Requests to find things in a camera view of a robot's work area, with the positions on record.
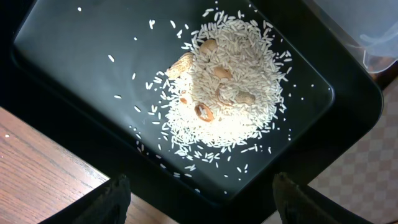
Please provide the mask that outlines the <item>rice grains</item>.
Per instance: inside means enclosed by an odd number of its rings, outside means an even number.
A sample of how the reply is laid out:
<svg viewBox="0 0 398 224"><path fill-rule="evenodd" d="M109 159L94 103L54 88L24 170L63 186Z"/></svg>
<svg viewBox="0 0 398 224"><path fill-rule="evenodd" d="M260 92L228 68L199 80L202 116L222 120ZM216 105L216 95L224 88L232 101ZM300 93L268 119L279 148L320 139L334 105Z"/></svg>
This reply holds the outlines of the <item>rice grains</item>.
<svg viewBox="0 0 398 224"><path fill-rule="evenodd" d="M176 155L190 162L184 176L198 177L198 163L217 180L243 181L249 152L273 159L292 141L282 85L289 70L271 49L268 22L243 21L217 4L192 32L184 54L154 81L160 102L149 114Z"/></svg>

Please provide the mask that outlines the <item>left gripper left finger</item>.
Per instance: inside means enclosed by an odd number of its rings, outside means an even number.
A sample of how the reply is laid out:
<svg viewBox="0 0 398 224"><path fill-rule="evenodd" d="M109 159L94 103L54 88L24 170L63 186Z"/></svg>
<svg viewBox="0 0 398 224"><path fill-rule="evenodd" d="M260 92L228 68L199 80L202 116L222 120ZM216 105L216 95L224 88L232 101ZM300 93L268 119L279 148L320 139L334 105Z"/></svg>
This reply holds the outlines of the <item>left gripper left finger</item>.
<svg viewBox="0 0 398 224"><path fill-rule="evenodd" d="M124 224L130 203L130 181L121 174L40 224Z"/></svg>

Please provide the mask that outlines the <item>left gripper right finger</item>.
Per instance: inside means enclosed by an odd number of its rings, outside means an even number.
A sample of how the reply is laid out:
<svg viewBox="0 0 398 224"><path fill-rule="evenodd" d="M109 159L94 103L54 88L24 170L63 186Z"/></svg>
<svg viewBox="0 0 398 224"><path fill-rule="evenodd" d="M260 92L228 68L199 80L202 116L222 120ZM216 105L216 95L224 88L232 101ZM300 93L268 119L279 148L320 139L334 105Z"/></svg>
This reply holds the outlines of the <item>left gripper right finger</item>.
<svg viewBox="0 0 398 224"><path fill-rule="evenodd" d="M274 176L273 197L283 224L366 224L368 221L307 185L296 184L287 173Z"/></svg>

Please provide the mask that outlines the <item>clear plastic bin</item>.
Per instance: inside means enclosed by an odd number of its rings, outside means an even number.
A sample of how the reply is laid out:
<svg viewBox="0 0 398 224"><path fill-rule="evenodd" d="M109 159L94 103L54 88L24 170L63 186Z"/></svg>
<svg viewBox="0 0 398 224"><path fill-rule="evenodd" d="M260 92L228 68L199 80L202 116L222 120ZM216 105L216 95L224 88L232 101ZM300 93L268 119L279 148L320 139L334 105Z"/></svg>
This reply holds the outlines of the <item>clear plastic bin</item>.
<svg viewBox="0 0 398 224"><path fill-rule="evenodd" d="M305 4L369 73L397 62L397 0L308 0Z"/></svg>

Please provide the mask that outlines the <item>black tray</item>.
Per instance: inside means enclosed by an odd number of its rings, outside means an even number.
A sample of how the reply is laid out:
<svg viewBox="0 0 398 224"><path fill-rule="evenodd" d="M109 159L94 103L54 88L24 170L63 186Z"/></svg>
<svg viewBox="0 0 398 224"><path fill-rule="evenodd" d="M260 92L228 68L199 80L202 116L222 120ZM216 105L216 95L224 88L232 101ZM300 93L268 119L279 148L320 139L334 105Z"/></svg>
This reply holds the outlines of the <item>black tray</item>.
<svg viewBox="0 0 398 224"><path fill-rule="evenodd" d="M275 129L219 162L174 154L146 84L183 54L210 9L273 25L290 52ZM308 183L377 123L379 87L303 1L2 1L1 105L180 223L261 223L272 180Z"/></svg>

